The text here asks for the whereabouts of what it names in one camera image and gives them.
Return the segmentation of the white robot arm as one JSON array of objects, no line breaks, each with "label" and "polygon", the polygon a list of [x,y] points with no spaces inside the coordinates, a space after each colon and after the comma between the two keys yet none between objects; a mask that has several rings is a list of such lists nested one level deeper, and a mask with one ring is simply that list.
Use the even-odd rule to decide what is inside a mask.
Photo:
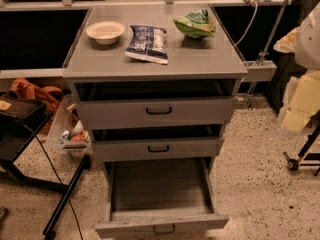
[{"label": "white robot arm", "polygon": [[292,53],[295,62],[306,69],[301,77],[290,78],[278,115],[278,134],[292,138],[320,111],[320,3],[273,49]]}]

